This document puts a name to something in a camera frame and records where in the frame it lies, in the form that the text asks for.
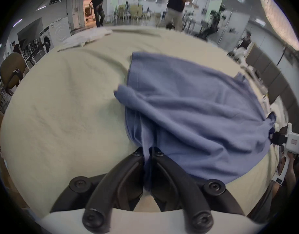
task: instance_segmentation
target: washing machine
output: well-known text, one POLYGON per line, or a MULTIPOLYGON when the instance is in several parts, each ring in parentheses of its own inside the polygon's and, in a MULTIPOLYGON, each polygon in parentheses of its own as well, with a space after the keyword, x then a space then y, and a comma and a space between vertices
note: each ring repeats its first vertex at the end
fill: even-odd
POLYGON ((57 19, 40 32, 42 43, 48 43, 50 50, 60 45, 70 36, 68 17, 57 19))

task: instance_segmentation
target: white pillow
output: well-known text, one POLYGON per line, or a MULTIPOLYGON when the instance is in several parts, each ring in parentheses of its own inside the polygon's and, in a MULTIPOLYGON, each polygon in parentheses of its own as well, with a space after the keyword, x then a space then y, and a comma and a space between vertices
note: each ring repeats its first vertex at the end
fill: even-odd
POLYGON ((275 131, 278 132, 288 124, 288 113, 280 96, 270 105, 270 109, 276 115, 275 131))

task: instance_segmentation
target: floor lamp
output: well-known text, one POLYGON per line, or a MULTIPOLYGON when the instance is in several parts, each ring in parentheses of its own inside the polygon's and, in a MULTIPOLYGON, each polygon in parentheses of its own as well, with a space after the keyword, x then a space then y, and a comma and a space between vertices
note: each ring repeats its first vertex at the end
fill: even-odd
POLYGON ((283 54, 278 62, 279 64, 282 57, 284 56, 288 44, 291 45, 295 50, 299 51, 299 41, 292 28, 292 25, 290 24, 289 20, 287 19, 283 11, 280 9, 280 7, 276 4, 276 2, 274 2, 274 0, 260 1, 272 28, 280 36, 280 38, 286 42, 283 54))

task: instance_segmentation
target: khaki pants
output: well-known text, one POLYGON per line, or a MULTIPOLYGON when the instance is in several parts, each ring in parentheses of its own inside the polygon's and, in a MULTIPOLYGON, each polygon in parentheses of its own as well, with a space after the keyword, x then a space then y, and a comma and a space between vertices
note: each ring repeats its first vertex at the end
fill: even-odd
POLYGON ((170 22, 174 23, 176 31, 182 31, 182 12, 168 8, 165 18, 158 24, 158 27, 166 27, 170 22))

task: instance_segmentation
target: beige tablecloth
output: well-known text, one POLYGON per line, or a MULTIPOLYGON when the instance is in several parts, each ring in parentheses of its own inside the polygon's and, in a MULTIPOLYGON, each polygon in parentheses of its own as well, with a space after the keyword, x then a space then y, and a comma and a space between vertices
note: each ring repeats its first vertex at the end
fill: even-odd
MULTIPOLYGON (((22 80, 5 113, 3 156, 38 217, 49 213, 72 178, 106 173, 136 149, 125 132, 124 107, 113 95, 125 83, 133 51, 182 58, 230 76, 241 71, 223 50, 184 33, 110 28, 111 35, 84 47, 54 48, 45 55, 22 80)), ((271 148, 250 172, 227 185, 246 214, 265 192, 277 162, 271 148)))

